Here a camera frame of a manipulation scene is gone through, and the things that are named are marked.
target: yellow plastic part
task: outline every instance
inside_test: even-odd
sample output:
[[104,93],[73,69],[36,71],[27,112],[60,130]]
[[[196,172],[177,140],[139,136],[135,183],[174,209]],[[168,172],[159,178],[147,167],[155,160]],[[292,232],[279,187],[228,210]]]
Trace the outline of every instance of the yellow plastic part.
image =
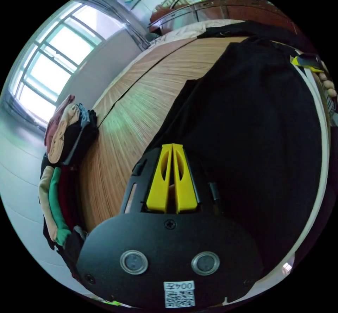
[[161,154],[146,203],[149,210],[162,211],[164,213],[167,212],[171,157],[173,155],[172,152],[172,144],[162,145]]
[[181,144],[173,144],[176,213],[195,210],[197,199]]
[[290,59],[291,59],[291,63],[294,64],[295,66],[303,67],[303,68],[309,68],[313,73],[324,73],[324,71],[319,69],[319,68],[315,68],[315,67],[312,67],[312,66],[300,65],[299,62],[298,62],[298,56],[296,56],[295,58],[290,56]]

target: wood grain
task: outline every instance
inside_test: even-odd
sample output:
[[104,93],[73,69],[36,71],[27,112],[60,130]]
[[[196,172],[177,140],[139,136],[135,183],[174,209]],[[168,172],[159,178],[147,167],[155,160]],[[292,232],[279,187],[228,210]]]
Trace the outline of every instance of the wood grain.
[[[229,43],[244,39],[197,39],[152,67],[115,103],[80,169],[81,202],[89,231],[119,213],[132,168],[186,80],[205,75]],[[125,80],[133,82],[128,75]],[[110,98],[102,108],[109,106]]]
[[111,107],[118,101],[121,96],[148,70],[155,66],[159,61],[169,54],[175,52],[196,38],[177,40],[167,44],[159,45],[153,51],[147,53],[143,58],[134,63],[131,68],[121,76],[114,84],[110,85],[98,103],[95,104],[94,110],[98,117],[98,125],[102,123],[109,113]]

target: curtain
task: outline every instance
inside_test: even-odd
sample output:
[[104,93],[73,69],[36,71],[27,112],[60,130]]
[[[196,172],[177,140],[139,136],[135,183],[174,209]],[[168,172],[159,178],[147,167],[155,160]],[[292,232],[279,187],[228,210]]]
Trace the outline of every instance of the curtain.
[[144,51],[149,48],[150,43],[145,38],[146,31],[141,30],[136,24],[129,21],[127,14],[130,14],[117,0],[75,0],[82,4],[91,6],[114,19],[120,23],[125,24],[126,29],[138,47]]

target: pink folded towel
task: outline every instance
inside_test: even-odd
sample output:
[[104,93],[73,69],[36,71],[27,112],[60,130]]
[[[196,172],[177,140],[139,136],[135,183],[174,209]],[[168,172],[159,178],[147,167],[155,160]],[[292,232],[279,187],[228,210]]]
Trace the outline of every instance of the pink folded towel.
[[50,186],[50,181],[52,179],[54,173],[54,168],[51,166],[46,166],[42,173],[42,177],[40,179],[39,183],[39,199],[40,199],[40,205],[42,209],[43,216],[45,217],[47,228],[48,228],[48,233],[50,236],[50,239],[52,241],[56,240],[57,237],[57,226],[54,221],[52,212],[50,210],[49,206],[49,186]]
[[64,132],[68,126],[79,120],[79,116],[80,109],[76,104],[71,103],[65,107],[50,145],[48,160],[51,163],[54,164],[59,161],[63,150]]
[[68,97],[56,108],[54,115],[49,120],[44,138],[44,144],[47,147],[47,153],[49,153],[53,136],[56,132],[57,126],[60,122],[64,109],[67,105],[72,103],[74,99],[75,99],[74,95],[68,95]]

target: fisheye image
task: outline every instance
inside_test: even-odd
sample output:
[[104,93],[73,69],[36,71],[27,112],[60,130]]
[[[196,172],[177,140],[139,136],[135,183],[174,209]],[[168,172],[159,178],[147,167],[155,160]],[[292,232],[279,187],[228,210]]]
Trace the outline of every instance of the fisheye image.
[[102,311],[221,313],[264,296],[338,197],[325,62],[268,0],[65,1],[0,96],[18,240]]

